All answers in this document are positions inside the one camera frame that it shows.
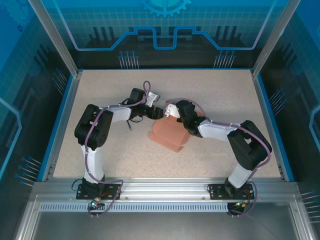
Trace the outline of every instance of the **robotic arm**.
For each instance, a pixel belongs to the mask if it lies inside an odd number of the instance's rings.
[[[149,92],[145,103],[136,104],[144,98],[145,94],[144,90],[134,88],[132,89],[129,98],[118,106],[108,108],[108,110],[101,114],[87,142],[88,151],[86,163],[90,170],[90,174],[94,176],[95,179],[100,181],[105,180],[105,175],[102,169],[101,147],[107,140],[111,123],[128,121],[137,116],[147,116],[148,118],[155,120],[164,117],[163,110],[159,107],[153,106],[153,104],[159,100],[159,94]],[[101,110],[102,108],[89,104],[75,128],[74,135],[78,139],[78,143],[81,145],[84,156],[86,156],[85,139]],[[101,196],[105,190],[105,185],[98,183],[95,179],[89,175],[87,168],[85,167],[82,185],[85,186],[86,192],[89,190],[93,193],[93,196]]]
[[[238,163],[231,175],[225,180],[224,188],[233,198],[246,184],[259,163],[266,159],[268,153],[254,137],[232,127],[231,124],[215,124],[204,116],[198,116],[195,107],[190,101],[180,100],[176,104],[169,104],[165,115],[178,118],[184,128],[193,136],[214,138],[230,143]],[[246,120],[241,124],[232,125],[250,131],[263,141],[270,152],[272,151],[270,144],[252,121]]]
[[[134,88],[130,97],[124,101],[126,103],[123,102],[119,106],[111,107],[100,116],[87,142],[87,165],[90,174],[96,179],[104,181],[105,178],[102,170],[101,147],[107,140],[111,123],[128,121],[136,116],[147,116],[154,120],[164,117],[163,110],[153,106],[153,103],[157,102],[160,98],[158,94],[149,92],[145,103],[134,105],[141,101],[145,94],[144,90]],[[101,109],[92,104],[88,105],[74,131],[74,135],[81,145],[84,156],[86,154],[85,139]],[[243,191],[247,185],[248,178],[252,175],[255,168],[268,156],[265,147],[260,142],[234,126],[239,126],[250,131],[263,141],[270,152],[272,151],[270,144],[252,121],[246,120],[241,124],[232,124],[232,126],[231,124],[216,124],[204,116],[198,116],[195,112],[195,105],[187,100],[180,100],[177,103],[169,104],[165,109],[165,115],[167,117],[174,116],[178,118],[178,121],[183,123],[184,128],[193,136],[214,138],[230,143],[238,163],[231,175],[225,180],[223,190],[227,192],[231,199],[235,198],[237,193]],[[87,172],[87,168],[85,169],[82,184],[87,189],[95,191],[98,196],[101,196],[105,188],[104,184],[98,183],[91,178]]]

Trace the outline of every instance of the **beige work surface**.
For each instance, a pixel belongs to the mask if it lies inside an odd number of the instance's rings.
[[[84,157],[74,136],[75,128],[88,104],[101,107],[122,102],[132,88],[143,89],[151,82],[151,91],[165,100],[188,98],[196,101],[215,121],[242,123],[253,121],[269,140],[267,127],[249,70],[84,70],[54,171],[55,178],[80,178],[85,171]],[[191,136],[176,153],[149,139],[154,120],[140,123],[125,121],[111,125],[102,147],[102,168],[106,177],[227,177],[237,161],[228,142]],[[256,177],[279,177],[272,155]]]

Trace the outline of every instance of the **gear graphic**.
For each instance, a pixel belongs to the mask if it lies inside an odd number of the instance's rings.
[[[141,0],[144,10],[149,10],[150,14],[156,14],[157,17],[174,14],[180,14],[180,10],[186,10],[187,4],[191,4],[191,0]]]
[[[0,0],[0,6],[5,6],[10,16],[21,24],[29,15],[29,3],[27,0]]]

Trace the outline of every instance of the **black cable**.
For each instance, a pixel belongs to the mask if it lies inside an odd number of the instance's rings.
[[[78,182],[78,181],[80,181],[80,180],[82,180],[82,178],[76,179],[76,180],[72,183],[71,189],[72,189],[73,191],[77,191],[77,190],[74,190],[74,185],[75,185],[76,182]]]
[[[137,123],[140,123],[143,119],[144,119],[144,116],[141,117],[140,121],[133,121],[132,119],[130,121],[137,124]]]
[[[128,101],[130,98],[126,98],[125,100],[123,100],[120,104],[124,105],[126,101]]]

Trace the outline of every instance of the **transparent wall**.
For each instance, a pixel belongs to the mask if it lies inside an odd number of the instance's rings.
[[[0,0],[0,33],[0,239],[8,240],[19,227],[70,74],[27,1]],[[22,161],[29,156],[39,163]]]
[[[320,5],[317,0],[300,2],[261,71],[293,176],[302,193],[315,189],[318,194],[320,192],[319,12]]]
[[[81,69],[252,68],[287,0],[44,0]]]

